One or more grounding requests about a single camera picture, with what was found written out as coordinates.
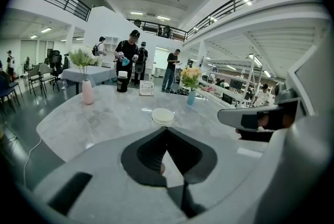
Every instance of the power cord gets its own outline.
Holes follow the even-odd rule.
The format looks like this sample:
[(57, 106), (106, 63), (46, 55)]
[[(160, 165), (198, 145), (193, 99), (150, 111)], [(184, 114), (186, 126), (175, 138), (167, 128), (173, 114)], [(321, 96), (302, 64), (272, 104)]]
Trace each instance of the power cord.
[(27, 163), (30, 159), (30, 155), (31, 155), (31, 152), (37, 147), (40, 145), (40, 143), (42, 142), (42, 137), (40, 137), (40, 142), (38, 142), (30, 151), (29, 151), (29, 154), (28, 154), (28, 159), (25, 163), (25, 166), (23, 168), (23, 183), (25, 184), (25, 187), (26, 187), (26, 167), (27, 167)]

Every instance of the white lid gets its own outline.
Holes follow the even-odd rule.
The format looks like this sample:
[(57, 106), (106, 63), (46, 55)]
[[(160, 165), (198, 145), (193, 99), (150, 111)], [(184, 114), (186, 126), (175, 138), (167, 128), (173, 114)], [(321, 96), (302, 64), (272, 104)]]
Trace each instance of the white lid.
[(170, 125), (173, 122), (173, 119), (173, 112), (165, 108), (156, 108), (152, 111), (152, 120), (158, 125)]
[(127, 71), (118, 71), (118, 76), (127, 77)]

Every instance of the floor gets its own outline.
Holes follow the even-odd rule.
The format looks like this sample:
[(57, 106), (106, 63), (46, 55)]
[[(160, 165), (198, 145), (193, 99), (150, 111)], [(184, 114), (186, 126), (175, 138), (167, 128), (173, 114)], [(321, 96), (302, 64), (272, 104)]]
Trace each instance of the floor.
[[(152, 77), (156, 86), (162, 86), (163, 78)], [(60, 92), (52, 89), (51, 84), (46, 84), (47, 98), (41, 95), (39, 86), (36, 84), (34, 94), (25, 91), (23, 80), (19, 80), (22, 96), (17, 87), (17, 94), (21, 107), (15, 104), (16, 113), (5, 102), (6, 114), (0, 114), (0, 127), (5, 137), (0, 141), (0, 150), (7, 160), (7, 164), (13, 173), (14, 178), (23, 184), (23, 168), (28, 158), (29, 151), (40, 141), (37, 134), (37, 125), (56, 107), (65, 102), (68, 97), (59, 83)], [(139, 88), (130, 82), (131, 88)], [(173, 90), (178, 89), (178, 84), (173, 83)], [(43, 141), (31, 153), (26, 167), (26, 186), (33, 189), (48, 173), (63, 163)]]

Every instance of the marble table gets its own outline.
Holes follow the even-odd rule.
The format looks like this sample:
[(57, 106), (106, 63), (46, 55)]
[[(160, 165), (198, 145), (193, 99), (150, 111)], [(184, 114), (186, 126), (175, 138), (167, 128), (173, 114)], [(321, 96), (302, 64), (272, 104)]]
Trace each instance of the marble table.
[[(87, 79), (90, 80), (93, 87), (97, 83), (104, 84), (105, 81), (110, 80), (111, 78), (116, 77), (115, 69), (97, 67), (97, 66), (88, 66), (87, 67)], [(62, 80), (65, 82), (65, 86), (76, 85), (76, 94), (79, 94), (79, 83), (84, 80), (84, 75), (81, 73), (79, 68), (69, 68), (65, 69), (62, 72)]]
[(151, 119), (155, 108), (174, 113), (172, 127), (202, 136), (240, 137), (234, 128), (218, 121), (217, 112), (224, 108), (208, 99), (196, 99), (190, 106), (186, 96), (162, 93), (158, 87), (154, 97), (139, 96), (139, 89), (134, 88), (120, 93), (115, 86), (107, 85), (96, 86), (93, 91), (93, 104), (83, 104), (81, 94), (76, 95), (37, 126), (44, 142), (66, 162), (99, 142), (157, 127)]

